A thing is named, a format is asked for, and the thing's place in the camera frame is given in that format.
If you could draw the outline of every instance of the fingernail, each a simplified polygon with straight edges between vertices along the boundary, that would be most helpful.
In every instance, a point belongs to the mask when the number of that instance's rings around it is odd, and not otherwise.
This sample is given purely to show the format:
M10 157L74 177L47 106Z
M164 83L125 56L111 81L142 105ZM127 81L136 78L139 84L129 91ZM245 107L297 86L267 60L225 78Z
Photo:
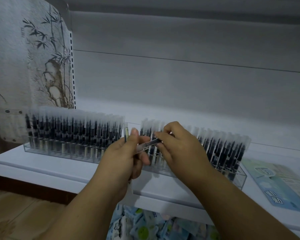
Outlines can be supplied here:
M136 135L136 136L137 136L137 135L138 135L138 130L137 130L136 128L133 127L133 128L131 129L131 135Z

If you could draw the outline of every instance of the printed poster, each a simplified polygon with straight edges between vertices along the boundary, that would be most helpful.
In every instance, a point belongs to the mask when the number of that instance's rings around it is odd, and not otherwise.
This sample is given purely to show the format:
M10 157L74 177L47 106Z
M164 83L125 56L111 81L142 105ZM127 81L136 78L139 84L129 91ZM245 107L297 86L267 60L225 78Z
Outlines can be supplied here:
M254 159L243 165L272 205L300 211L300 177L290 168Z

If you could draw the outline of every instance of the white display shelf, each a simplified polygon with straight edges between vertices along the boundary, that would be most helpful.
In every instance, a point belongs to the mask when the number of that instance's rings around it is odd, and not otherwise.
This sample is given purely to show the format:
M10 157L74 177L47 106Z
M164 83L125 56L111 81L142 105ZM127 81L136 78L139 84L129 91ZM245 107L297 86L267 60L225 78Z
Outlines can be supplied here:
M259 145L251 145L246 157L289 165L300 175L300 158L271 154L271 148L263 146L262 151L253 151ZM295 157L298 151L292 150ZM27 153L23 146L0 154L0 176L30 182L46 187L79 193L91 179L97 164L69 160L58 157ZM300 231L300 212L274 207L264 196L257 184L244 169L248 177L243 192L276 217L289 229ZM178 179L142 171L140 177L132 181L122 203L152 210L163 214L212 224L207 212L202 208L192 192Z

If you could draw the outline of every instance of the right hand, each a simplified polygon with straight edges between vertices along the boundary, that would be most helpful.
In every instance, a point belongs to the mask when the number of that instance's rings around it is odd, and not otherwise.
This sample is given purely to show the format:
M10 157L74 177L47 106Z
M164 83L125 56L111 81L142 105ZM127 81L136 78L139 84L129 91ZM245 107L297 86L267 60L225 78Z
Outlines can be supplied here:
M163 142L158 143L157 147L168 166L189 189L193 189L213 170L203 146L179 122L170 122L163 132L154 134Z

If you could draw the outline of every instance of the left hand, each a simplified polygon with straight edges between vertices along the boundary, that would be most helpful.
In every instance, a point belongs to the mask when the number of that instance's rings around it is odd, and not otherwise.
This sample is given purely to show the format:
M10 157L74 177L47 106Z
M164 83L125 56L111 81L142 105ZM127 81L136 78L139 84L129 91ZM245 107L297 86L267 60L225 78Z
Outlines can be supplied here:
M144 164L150 165L147 153L134 155L137 145L147 141L150 137L139 136L138 130L132 128L126 143L121 138L104 152L92 180L103 184L104 190L113 197L114 204L124 198L128 181L140 176Z

